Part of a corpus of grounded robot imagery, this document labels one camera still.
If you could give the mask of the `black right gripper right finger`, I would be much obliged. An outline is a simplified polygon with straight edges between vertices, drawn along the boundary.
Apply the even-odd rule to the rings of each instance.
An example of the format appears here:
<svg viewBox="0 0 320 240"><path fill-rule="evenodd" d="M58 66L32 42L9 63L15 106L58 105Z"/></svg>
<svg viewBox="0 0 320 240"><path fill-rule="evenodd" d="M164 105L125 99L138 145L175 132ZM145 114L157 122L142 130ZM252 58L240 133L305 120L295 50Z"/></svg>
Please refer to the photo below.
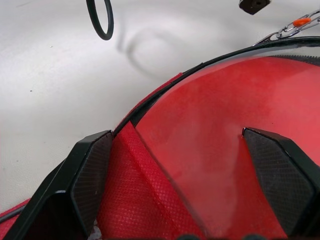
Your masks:
<svg viewBox="0 0 320 240"><path fill-rule="evenodd" d="M320 235L320 167L291 139L244 128L259 185L288 237Z"/></svg>

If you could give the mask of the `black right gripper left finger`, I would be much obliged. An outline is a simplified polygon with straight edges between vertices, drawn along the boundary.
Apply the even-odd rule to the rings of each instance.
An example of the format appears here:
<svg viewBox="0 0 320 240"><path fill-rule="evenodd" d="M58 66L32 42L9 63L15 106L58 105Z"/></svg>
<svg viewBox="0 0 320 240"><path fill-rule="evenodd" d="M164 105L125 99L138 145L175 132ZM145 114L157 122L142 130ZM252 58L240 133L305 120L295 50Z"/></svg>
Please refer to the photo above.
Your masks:
<svg viewBox="0 0 320 240"><path fill-rule="evenodd" d="M41 183L6 240L86 240L105 189L111 130L78 141Z"/></svg>

